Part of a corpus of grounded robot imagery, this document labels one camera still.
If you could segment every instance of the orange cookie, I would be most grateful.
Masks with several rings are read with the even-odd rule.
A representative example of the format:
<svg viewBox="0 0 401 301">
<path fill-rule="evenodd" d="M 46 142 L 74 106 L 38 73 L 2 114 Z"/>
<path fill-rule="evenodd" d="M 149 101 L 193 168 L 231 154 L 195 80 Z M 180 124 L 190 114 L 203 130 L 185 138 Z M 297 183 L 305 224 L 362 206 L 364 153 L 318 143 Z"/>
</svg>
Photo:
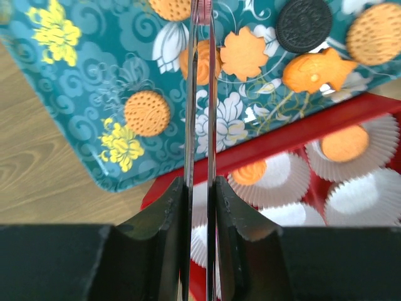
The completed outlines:
<svg viewBox="0 0 401 301">
<path fill-rule="evenodd" d="M 159 135 L 170 122 L 169 105 L 153 91 L 132 95 L 125 104 L 124 115 L 128 128 L 144 137 Z"/>
<path fill-rule="evenodd" d="M 163 19 L 182 21 L 190 16 L 190 0 L 149 0 L 150 6 Z"/>
<path fill-rule="evenodd" d="M 322 53 L 307 53 L 290 61 L 283 72 L 283 83 L 296 93 L 315 93 L 325 83 L 339 91 L 357 66 L 354 61 L 342 60 L 334 48 L 327 48 Z"/>
<path fill-rule="evenodd" d="M 401 52 L 401 5 L 383 3 L 364 11 L 347 33 L 346 48 L 368 66 L 395 58 Z"/>
<path fill-rule="evenodd" d="M 264 38 L 255 37 L 248 27 L 241 28 L 238 35 L 229 33 L 220 51 L 222 69 L 242 82 L 258 76 L 269 58 L 264 54 L 265 47 Z"/>
<path fill-rule="evenodd" d="M 203 86 L 209 83 L 209 57 L 210 57 L 210 42 L 209 40 L 198 42 L 198 71 L 196 84 Z M 188 77 L 188 48 L 180 54 L 180 69 L 182 76 Z M 216 52 L 216 76 L 220 75 L 221 62 L 220 54 Z"/>
<path fill-rule="evenodd" d="M 359 125 L 331 133 L 320 141 L 320 147 L 327 159 L 348 162 L 362 155 L 369 146 L 369 134 Z"/>
<path fill-rule="evenodd" d="M 261 160 L 232 172 L 232 178 L 241 185 L 253 185 L 258 182 L 268 168 L 266 161 Z"/>
</svg>

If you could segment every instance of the red box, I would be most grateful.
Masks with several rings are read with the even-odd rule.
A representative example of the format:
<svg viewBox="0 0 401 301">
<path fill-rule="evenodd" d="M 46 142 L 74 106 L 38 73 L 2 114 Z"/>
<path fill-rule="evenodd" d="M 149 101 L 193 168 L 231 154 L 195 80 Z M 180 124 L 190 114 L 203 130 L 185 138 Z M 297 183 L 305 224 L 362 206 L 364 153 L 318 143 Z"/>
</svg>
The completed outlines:
<svg viewBox="0 0 401 301">
<path fill-rule="evenodd" d="M 216 157 L 217 174 L 229 172 L 283 151 L 296 152 L 306 158 L 304 145 L 309 141 L 348 127 L 374 119 L 384 114 L 393 114 L 401 124 L 401 101 L 388 97 L 364 93 L 346 102 L 310 115 L 305 119 L 285 125 L 255 139 L 220 152 Z M 387 167 L 401 172 L 401 146 Z M 158 177 L 144 197 L 141 209 L 158 199 L 173 179 L 182 176 L 183 168 Z M 207 180 L 207 159 L 195 163 L 194 184 Z M 310 188 L 303 201 L 314 206 L 322 215 L 331 182 L 322 180 L 311 172 Z M 190 291 L 196 300 L 206 299 L 206 270 L 191 262 Z"/>
</svg>

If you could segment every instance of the cupcake liner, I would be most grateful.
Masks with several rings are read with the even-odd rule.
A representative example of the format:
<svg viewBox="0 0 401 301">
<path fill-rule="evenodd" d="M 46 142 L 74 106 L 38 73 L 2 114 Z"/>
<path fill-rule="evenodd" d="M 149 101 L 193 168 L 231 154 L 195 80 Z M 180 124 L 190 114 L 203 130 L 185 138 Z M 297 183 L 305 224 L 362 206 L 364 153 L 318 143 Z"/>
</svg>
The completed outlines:
<svg viewBox="0 0 401 301">
<path fill-rule="evenodd" d="M 325 206 L 332 226 L 395 226 L 400 214 L 401 175 L 392 169 L 376 169 L 340 184 Z"/>
<path fill-rule="evenodd" d="M 341 182 L 360 177 L 390 162 L 398 146 L 398 123 L 391 115 L 365 122 L 362 127 L 369 133 L 369 146 L 356 159 L 349 162 L 333 162 L 320 149 L 320 140 L 306 145 L 311 168 L 316 174 L 331 182 Z"/>
<path fill-rule="evenodd" d="M 319 212 L 303 203 L 266 208 L 260 213 L 280 226 L 325 226 Z"/>
<path fill-rule="evenodd" d="M 192 227 L 198 227 L 207 222 L 207 181 L 194 185 L 192 199 Z"/>
<path fill-rule="evenodd" d="M 192 229 L 190 239 L 190 257 L 200 267 L 207 266 L 207 224 Z M 216 244 L 216 294 L 221 299 L 220 269 Z"/>
<path fill-rule="evenodd" d="M 308 191 L 310 170 L 296 154 L 284 152 L 266 159 L 268 168 L 255 184 L 238 184 L 231 174 L 228 182 L 236 194 L 255 207 L 282 206 L 299 201 Z"/>
</svg>

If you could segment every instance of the black cookie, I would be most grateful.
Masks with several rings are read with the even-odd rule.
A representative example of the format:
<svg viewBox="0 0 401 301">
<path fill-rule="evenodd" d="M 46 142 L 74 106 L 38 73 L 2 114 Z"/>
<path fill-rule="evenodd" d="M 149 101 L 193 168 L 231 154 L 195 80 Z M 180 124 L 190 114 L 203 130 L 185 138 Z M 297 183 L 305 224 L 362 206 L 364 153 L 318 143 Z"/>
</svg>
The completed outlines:
<svg viewBox="0 0 401 301">
<path fill-rule="evenodd" d="M 333 24 L 324 0 L 291 0 L 278 16 L 276 36 L 280 45 L 293 53 L 306 53 L 322 44 Z"/>
</svg>

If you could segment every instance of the wood grain surface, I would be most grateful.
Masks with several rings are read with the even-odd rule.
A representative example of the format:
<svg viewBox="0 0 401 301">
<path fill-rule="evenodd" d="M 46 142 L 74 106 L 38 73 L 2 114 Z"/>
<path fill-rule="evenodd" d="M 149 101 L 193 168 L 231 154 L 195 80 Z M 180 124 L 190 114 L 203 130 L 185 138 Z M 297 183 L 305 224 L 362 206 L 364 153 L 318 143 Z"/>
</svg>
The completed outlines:
<svg viewBox="0 0 401 301">
<path fill-rule="evenodd" d="M 0 44 L 0 223 L 115 223 L 151 182 L 108 193 L 92 181 Z"/>
</svg>

